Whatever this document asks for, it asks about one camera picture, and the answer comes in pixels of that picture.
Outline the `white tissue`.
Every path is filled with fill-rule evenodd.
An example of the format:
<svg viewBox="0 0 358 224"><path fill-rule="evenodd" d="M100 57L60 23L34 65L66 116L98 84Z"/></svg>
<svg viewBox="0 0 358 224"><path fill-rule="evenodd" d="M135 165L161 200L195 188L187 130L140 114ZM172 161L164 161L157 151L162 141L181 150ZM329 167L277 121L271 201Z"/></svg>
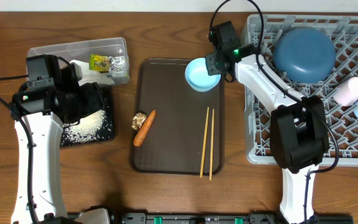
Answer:
<svg viewBox="0 0 358 224"><path fill-rule="evenodd" d="M78 68L80 71L81 79L78 81L79 85L84 85L85 83L94 83L96 82L99 85L114 85L115 82L111 77L108 77L109 73L101 73L98 71L90 70L89 63L82 62L79 60L71 60L71 64Z"/></svg>

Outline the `light blue bowl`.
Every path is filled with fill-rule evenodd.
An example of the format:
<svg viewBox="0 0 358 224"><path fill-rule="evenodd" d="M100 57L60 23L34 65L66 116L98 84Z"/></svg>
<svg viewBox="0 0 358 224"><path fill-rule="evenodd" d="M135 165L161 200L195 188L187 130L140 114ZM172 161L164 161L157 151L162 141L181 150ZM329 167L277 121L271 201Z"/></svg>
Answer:
<svg viewBox="0 0 358 224"><path fill-rule="evenodd" d="M221 79L221 75L208 75L205 58L192 60L185 68L185 80L198 92L212 90Z"/></svg>

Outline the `yellow green snack wrapper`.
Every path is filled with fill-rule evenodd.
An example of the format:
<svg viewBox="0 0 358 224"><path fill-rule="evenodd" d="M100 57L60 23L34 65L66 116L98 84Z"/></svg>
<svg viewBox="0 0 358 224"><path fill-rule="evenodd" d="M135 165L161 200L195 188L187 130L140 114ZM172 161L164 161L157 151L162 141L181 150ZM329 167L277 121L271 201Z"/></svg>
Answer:
<svg viewBox="0 0 358 224"><path fill-rule="evenodd" d="M103 56L91 54L89 57L89 69L101 73L123 72L126 66L124 56Z"/></svg>

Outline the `brown food scrap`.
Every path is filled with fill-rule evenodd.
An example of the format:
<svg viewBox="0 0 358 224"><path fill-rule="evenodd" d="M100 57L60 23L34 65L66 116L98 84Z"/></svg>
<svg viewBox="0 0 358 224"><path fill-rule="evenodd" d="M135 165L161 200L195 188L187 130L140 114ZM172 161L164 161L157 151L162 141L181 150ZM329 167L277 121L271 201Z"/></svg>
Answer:
<svg viewBox="0 0 358 224"><path fill-rule="evenodd" d="M146 119L147 115L145 113L136 113L132 118L132 129L138 131L142 127Z"/></svg>

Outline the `orange carrot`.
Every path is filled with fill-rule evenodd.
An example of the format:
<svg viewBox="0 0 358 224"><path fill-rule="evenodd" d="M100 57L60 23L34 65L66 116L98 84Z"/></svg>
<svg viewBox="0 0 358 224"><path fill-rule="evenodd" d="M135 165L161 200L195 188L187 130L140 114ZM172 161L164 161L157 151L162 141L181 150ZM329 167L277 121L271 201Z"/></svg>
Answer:
<svg viewBox="0 0 358 224"><path fill-rule="evenodd" d="M157 114L157 110L153 110L149 114L149 116L147 117L147 119L145 120L145 122L143 123L142 127L139 129L139 132L137 133L137 135L135 136L135 138L133 140L134 146L139 147L143 143L149 129L151 128L151 125L154 121L156 114Z"/></svg>

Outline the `pink cup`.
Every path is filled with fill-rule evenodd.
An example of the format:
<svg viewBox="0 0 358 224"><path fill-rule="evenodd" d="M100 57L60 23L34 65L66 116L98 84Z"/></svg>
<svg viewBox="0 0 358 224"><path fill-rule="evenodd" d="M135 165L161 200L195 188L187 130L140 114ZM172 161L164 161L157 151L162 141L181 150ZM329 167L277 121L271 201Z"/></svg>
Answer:
<svg viewBox="0 0 358 224"><path fill-rule="evenodd" d="M333 98L343 106L353 105L358 100L358 77L351 77L340 84Z"/></svg>

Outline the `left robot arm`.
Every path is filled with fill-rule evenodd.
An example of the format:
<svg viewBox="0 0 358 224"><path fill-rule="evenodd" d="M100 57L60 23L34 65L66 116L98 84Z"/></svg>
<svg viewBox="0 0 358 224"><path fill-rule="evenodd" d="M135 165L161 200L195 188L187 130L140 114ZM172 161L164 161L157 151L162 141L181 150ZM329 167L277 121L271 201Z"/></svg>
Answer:
<svg viewBox="0 0 358 224"><path fill-rule="evenodd" d="M110 223L103 206L70 218L60 183L60 144L64 124L78 124L105 107L97 83L79 84L81 70L61 67L62 57L38 55L26 60L28 80L0 102L15 121L19 143L19 178L11 223Z"/></svg>

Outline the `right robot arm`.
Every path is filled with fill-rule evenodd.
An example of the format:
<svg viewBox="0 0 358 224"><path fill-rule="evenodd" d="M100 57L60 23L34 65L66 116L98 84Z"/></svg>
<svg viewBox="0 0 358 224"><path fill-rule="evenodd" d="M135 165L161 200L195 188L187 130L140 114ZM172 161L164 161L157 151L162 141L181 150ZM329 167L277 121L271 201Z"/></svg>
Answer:
<svg viewBox="0 0 358 224"><path fill-rule="evenodd" d="M270 113L270 151L283 171L283 198L280 213L287 223L310 223L313 182L323 155L338 147L327 125L324 104L317 96L306 97L287 85L265 63L261 45L244 45L232 22L209 25L208 39L213 53L206 56L208 75L230 75L246 86Z"/></svg>

